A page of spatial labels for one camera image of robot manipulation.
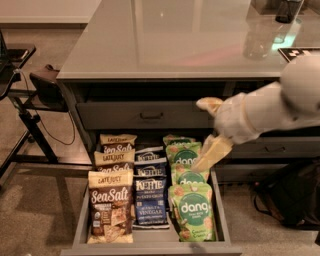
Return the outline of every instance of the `green snack bag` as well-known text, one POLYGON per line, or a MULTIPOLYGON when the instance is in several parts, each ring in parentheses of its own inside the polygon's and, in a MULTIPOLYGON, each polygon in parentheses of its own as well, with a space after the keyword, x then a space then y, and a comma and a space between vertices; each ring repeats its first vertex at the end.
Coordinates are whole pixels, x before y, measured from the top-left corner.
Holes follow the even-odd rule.
POLYGON ((176 184, 193 184, 193 183, 207 183, 209 178, 209 169, 203 172, 193 172, 190 169, 190 164, 171 165, 172 185, 176 184))
POLYGON ((169 164, 190 164, 192 165, 200 155, 201 142, 169 145, 166 147, 166 154, 169 164))
POLYGON ((182 144, 182 143, 191 143, 191 142, 195 142, 195 141, 196 141, 195 138, 172 135, 172 134, 169 134, 169 135, 163 137, 163 143, 166 146, 174 145, 174 144, 182 144))
POLYGON ((182 242, 215 241, 212 188, 209 184, 174 185, 169 188, 182 242))

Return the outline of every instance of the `black backpack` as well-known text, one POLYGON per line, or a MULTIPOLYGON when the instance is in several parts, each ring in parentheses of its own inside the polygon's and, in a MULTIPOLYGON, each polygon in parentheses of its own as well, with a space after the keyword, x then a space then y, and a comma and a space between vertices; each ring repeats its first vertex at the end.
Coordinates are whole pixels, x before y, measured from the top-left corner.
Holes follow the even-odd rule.
POLYGON ((320 159, 288 164, 256 183, 254 191, 259 212, 289 228, 320 231, 320 159), (257 197, 266 210, 258 207, 257 197))

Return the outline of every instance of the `power cord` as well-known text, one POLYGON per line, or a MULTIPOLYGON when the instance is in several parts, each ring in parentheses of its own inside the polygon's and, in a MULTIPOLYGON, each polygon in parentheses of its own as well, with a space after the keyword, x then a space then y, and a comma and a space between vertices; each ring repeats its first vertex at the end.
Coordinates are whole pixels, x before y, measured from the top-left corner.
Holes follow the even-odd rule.
MULTIPOLYGON (((14 73, 22 74, 23 79, 24 79, 24 82, 25 82, 25 85, 26 85, 26 88, 27 88, 28 95, 29 95, 29 97, 31 97, 31 93, 30 93, 30 90, 29 90, 28 80, 27 80, 25 74, 23 73, 23 71, 22 71, 21 69, 15 69, 15 70, 14 70, 14 73)), ((40 117, 38 111, 37 111, 36 109, 34 109, 34 111, 35 111, 36 114, 40 117)), ((70 121, 71 121, 71 124, 72 124, 72 140, 71 140, 71 142, 64 142, 64 141, 59 140, 59 139, 57 139, 56 137, 54 137, 54 136, 47 130, 47 127, 44 125, 42 119, 40 118, 40 123, 41 123, 41 125, 43 126, 44 130, 46 131, 46 133, 47 133, 52 139, 54 139, 55 141, 58 141, 58 142, 60 142, 61 144, 66 145, 66 146, 72 145, 72 144, 74 143, 74 141, 75 141, 75 138, 76 138, 75 124, 74 124, 74 121, 73 121, 73 119, 72 119, 71 114, 70 114, 69 111, 68 111, 68 115, 69 115, 69 118, 70 118, 70 121)))

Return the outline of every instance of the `countertop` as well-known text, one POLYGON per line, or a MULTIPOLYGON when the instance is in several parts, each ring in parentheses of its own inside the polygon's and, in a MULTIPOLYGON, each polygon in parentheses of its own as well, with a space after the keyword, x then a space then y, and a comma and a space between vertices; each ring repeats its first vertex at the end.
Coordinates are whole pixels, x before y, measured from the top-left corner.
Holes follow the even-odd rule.
POLYGON ((58 79, 277 78, 278 48, 320 46, 320 16, 274 17, 250 0, 102 0, 58 79))

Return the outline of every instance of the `gray floor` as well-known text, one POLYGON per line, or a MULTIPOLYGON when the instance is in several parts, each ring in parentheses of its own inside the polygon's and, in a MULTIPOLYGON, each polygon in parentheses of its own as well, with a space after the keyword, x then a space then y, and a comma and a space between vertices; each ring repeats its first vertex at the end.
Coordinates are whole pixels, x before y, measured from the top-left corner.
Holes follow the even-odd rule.
MULTIPOLYGON (((61 68, 82 33, 81 29, 4 29, 8 43, 28 42, 37 52, 23 71, 40 69, 50 63, 61 68)), ((24 82, 15 85, 25 88, 24 82)), ((64 113, 39 112, 47 130, 69 142, 72 125, 64 113)), ((26 130, 8 99, 0 102, 0 163, 26 130)), ((75 143, 62 145, 43 130, 59 157, 89 161, 76 134, 75 143)), ((26 144, 24 154, 41 154, 36 144, 26 144)), ((0 256, 60 255, 70 248, 78 222, 87 168, 55 165, 19 164, 12 170, 0 192, 0 256)), ((220 187, 232 245, 240 246, 244 256, 320 255, 314 244, 317 232, 293 231, 254 209, 247 185, 220 187)))

